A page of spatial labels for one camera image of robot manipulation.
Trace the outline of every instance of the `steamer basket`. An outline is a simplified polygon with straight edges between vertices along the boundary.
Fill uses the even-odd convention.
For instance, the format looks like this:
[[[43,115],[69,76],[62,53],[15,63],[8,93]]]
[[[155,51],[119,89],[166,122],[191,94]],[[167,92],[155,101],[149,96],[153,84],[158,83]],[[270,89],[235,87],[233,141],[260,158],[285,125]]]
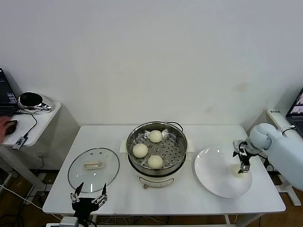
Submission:
[[[149,134],[153,130],[162,132],[163,140],[153,143]],[[148,154],[143,158],[133,155],[136,144],[145,144]],[[181,168],[186,158],[187,139],[184,133],[168,122],[149,122],[134,129],[127,138],[126,150],[132,167],[139,173],[150,177],[168,176]],[[163,159],[162,169],[150,169],[147,161],[151,155],[158,155]]]

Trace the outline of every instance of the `floor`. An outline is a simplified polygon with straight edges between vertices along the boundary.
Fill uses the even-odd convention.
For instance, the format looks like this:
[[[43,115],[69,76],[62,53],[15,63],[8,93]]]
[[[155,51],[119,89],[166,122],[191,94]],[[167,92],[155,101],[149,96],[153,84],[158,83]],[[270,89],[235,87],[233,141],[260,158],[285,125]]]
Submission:
[[[46,183],[54,182],[56,174],[47,174]],[[275,184],[279,184],[277,177],[274,177]],[[10,180],[6,185],[12,191],[25,197],[31,188],[31,184],[22,176]],[[300,200],[303,201],[303,192],[295,190]],[[43,206],[47,195],[34,197],[34,203]],[[286,211],[283,213],[266,214],[261,220],[257,219],[248,227],[303,227],[303,206],[295,207],[292,205],[287,194],[282,193],[281,197],[286,204]],[[230,215],[231,223],[236,216]],[[33,205],[23,205],[23,201],[4,191],[0,194],[0,227],[42,227],[46,223],[57,223],[58,220],[49,214],[44,214],[42,210]],[[159,217],[109,217],[99,216],[97,224],[117,224],[117,225],[201,225],[201,224],[225,224],[224,216],[159,216]]]

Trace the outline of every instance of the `glass lid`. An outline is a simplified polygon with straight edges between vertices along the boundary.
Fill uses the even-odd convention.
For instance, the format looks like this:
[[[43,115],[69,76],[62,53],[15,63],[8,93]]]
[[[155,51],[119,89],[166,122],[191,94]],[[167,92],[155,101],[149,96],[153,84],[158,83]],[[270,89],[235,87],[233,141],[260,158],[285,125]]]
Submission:
[[[79,155],[68,171],[68,181],[73,189],[82,182],[81,192],[91,193],[109,185],[119,171],[118,156],[107,148],[93,148]]]

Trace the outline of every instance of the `wall socket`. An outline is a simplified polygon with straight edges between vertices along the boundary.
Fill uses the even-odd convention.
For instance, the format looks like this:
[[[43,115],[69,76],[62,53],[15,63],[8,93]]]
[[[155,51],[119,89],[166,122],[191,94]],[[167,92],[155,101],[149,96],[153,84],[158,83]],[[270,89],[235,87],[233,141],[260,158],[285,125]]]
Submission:
[[[48,154],[46,152],[36,152],[38,158],[47,158]]]

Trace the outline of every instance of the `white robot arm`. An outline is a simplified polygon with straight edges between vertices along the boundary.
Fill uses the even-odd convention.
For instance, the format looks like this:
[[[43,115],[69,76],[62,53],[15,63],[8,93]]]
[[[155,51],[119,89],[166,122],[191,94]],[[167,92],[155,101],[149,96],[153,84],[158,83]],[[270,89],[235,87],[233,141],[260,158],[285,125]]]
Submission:
[[[252,128],[246,140],[234,141],[235,152],[244,149],[250,156],[261,151],[269,162],[295,188],[303,191],[303,143],[282,135],[273,125],[262,123]],[[239,153],[241,169],[243,161]]]

